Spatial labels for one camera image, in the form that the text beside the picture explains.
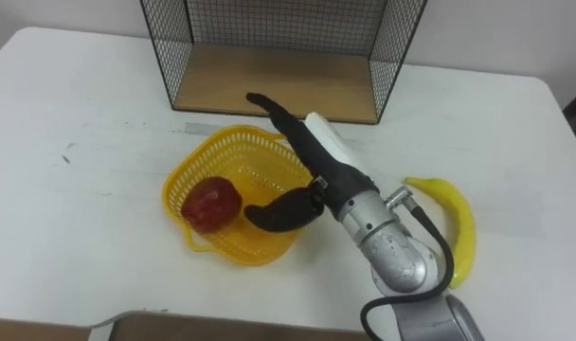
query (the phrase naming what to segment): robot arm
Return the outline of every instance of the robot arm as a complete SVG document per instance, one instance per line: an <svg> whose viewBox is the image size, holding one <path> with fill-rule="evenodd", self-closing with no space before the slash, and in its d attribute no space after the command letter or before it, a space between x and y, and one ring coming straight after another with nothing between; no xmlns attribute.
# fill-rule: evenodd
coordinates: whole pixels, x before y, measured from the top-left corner
<svg viewBox="0 0 576 341"><path fill-rule="evenodd" d="M442 296L454 272L452 253L412 193L399 187L383 199L364 165L322 116L309 114L303 123L263 95L246 98L269 113L314 177L307 188L287 191L268 206L247 206L246 218L268 231L288 231L314 220L326 206L369 260L372 278L385 295L367 303L360 315L371 339L380 340L369 327L368 312L393 305L404 341L483 340L464 306L453 296ZM410 235L394 212L400 205L436 239L445 262Z"/></svg>

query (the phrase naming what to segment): white wall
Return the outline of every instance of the white wall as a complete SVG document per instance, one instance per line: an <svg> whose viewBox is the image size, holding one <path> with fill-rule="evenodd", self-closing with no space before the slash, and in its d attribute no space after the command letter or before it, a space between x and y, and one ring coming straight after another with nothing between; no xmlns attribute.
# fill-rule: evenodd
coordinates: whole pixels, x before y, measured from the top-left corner
<svg viewBox="0 0 576 341"><path fill-rule="evenodd" d="M28 26L147 35L138 0L0 0L0 47ZM564 106L576 96L576 0L429 0L406 62L537 76Z"/></svg>

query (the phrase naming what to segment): wooden shelf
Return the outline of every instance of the wooden shelf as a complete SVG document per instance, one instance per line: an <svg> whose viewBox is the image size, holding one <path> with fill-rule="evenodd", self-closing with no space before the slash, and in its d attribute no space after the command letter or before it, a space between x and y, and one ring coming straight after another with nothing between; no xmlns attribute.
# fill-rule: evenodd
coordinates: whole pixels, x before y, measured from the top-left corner
<svg viewBox="0 0 576 341"><path fill-rule="evenodd" d="M377 123L366 57L257 47L196 44L174 108L265 115L245 100L248 92L299 117L316 111L335 121Z"/></svg>

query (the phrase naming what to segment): wire mesh cage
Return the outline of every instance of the wire mesh cage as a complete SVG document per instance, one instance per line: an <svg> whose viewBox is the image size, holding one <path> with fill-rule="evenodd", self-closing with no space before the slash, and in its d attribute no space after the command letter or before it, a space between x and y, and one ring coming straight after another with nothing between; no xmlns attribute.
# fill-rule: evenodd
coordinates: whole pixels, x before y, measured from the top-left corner
<svg viewBox="0 0 576 341"><path fill-rule="evenodd" d="M140 0L174 110L378 123L426 0Z"/></svg>

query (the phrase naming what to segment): yellow banana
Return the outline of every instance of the yellow banana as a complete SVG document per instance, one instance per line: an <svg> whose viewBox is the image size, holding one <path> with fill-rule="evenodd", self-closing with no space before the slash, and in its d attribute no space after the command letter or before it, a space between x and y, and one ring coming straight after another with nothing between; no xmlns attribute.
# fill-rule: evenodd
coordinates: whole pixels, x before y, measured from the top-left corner
<svg viewBox="0 0 576 341"><path fill-rule="evenodd" d="M438 202L456 229L456 238L450 242L455 259L455 274L450 288L454 289L469 275L476 253L476 222L469 203L457 188L445 180L407 177L404 183L420 189Z"/></svg>

